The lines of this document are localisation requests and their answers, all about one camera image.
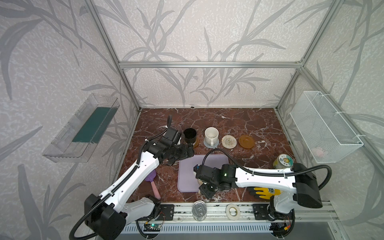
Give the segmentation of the black mug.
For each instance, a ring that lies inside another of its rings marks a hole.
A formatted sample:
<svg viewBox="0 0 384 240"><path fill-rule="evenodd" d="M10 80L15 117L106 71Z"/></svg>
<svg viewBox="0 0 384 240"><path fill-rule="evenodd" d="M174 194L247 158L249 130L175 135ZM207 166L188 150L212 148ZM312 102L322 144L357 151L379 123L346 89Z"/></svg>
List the black mug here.
<svg viewBox="0 0 384 240"><path fill-rule="evenodd" d="M185 143L186 144L195 144L197 140L197 131L193 128L185 129L184 132Z"/></svg>

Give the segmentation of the white patterned round coaster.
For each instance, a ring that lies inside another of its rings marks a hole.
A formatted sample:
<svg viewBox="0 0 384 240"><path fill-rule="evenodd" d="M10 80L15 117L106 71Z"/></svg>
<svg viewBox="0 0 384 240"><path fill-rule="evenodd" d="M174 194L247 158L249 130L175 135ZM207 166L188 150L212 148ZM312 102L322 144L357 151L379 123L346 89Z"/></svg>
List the white patterned round coaster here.
<svg viewBox="0 0 384 240"><path fill-rule="evenodd" d="M222 145L226 149L234 149L237 146L237 140L231 135L226 135L222 138Z"/></svg>

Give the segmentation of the large white mug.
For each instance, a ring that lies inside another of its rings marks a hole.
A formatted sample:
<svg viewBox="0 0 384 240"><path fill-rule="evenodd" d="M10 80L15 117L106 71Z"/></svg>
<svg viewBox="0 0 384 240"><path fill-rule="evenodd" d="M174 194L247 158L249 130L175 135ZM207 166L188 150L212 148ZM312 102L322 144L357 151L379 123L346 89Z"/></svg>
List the large white mug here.
<svg viewBox="0 0 384 240"><path fill-rule="evenodd" d="M209 138L219 138L219 131L214 127L209 127L205 130L204 135Z"/></svg>

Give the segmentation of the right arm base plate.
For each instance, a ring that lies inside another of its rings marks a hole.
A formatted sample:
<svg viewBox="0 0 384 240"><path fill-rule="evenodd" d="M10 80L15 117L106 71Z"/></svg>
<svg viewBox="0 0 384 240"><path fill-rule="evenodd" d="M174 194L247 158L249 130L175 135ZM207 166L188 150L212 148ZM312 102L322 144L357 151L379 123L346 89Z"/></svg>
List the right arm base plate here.
<svg viewBox="0 0 384 240"><path fill-rule="evenodd" d="M292 209L288 214L282 214L278 212L272 212L270 210L270 204L253 204L253 213L255 220L268 220L268 221L284 221L295 220L295 211Z"/></svg>

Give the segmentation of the brown wooden coaster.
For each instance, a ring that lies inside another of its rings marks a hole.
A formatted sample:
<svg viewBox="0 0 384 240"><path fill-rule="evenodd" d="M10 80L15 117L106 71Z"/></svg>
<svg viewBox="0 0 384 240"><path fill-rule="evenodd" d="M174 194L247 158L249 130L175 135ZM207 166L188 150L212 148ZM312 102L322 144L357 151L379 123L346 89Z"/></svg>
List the brown wooden coaster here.
<svg viewBox="0 0 384 240"><path fill-rule="evenodd" d="M252 149L255 146L255 140L249 135L240 136L238 142L244 149Z"/></svg>
<svg viewBox="0 0 384 240"><path fill-rule="evenodd" d="M200 144L200 140L199 140L199 138L196 138L196 141L193 144L193 148L194 149L197 148L199 146L199 144Z"/></svg>

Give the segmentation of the light blue woven coaster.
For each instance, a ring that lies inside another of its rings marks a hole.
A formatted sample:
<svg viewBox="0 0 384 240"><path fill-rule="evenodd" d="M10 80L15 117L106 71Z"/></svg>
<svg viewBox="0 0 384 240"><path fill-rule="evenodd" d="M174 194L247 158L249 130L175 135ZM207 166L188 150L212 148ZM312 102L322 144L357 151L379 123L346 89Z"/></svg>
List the light blue woven coaster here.
<svg viewBox="0 0 384 240"><path fill-rule="evenodd" d="M209 148L209 149L213 149L213 148L217 148L218 145L219 145L219 138L209 138L209 137L205 137L204 139L204 145Z"/></svg>

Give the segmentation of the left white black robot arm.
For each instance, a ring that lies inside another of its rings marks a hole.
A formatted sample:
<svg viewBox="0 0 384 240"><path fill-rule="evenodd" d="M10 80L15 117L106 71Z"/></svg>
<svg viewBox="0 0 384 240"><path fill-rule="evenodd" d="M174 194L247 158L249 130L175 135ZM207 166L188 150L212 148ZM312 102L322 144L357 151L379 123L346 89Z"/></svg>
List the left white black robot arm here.
<svg viewBox="0 0 384 240"><path fill-rule="evenodd" d="M128 210L124 210L127 200L139 185L164 160L171 166L176 161L194 155L191 144L180 144L182 133L171 126L172 116L167 119L167 128L160 134L148 139L142 145L137 160L129 169L100 195L89 195L85 200L85 214L70 231L69 238L76 240L76 231L86 224L92 234L82 236L83 240L99 236L103 240L114 240L126 225L140 218L155 215L158 200L144 197L134 202Z"/></svg>

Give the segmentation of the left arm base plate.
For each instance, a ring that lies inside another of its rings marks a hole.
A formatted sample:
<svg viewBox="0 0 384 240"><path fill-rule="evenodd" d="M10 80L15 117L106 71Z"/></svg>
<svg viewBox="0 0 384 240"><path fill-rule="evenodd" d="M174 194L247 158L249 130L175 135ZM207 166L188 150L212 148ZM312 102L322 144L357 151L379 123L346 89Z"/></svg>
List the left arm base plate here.
<svg viewBox="0 0 384 240"><path fill-rule="evenodd" d="M154 221L172 221L174 219L174 213L175 205L159 204L155 205L149 218Z"/></svg>

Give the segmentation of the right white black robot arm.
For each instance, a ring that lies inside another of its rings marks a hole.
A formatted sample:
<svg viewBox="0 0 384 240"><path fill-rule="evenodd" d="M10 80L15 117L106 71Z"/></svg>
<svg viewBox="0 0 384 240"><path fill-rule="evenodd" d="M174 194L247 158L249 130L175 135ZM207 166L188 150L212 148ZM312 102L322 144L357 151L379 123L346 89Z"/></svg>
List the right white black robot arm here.
<svg viewBox="0 0 384 240"><path fill-rule="evenodd" d="M202 182L199 190L207 199L217 192L235 188L261 187L280 190L281 194L272 196L269 204L269 216L287 215L298 206L308 209L322 208L320 190L332 177L328 165L307 168L294 163L285 169L252 169L242 166L232 157L231 164L221 168L212 168L202 162L194 166L196 179Z"/></svg>

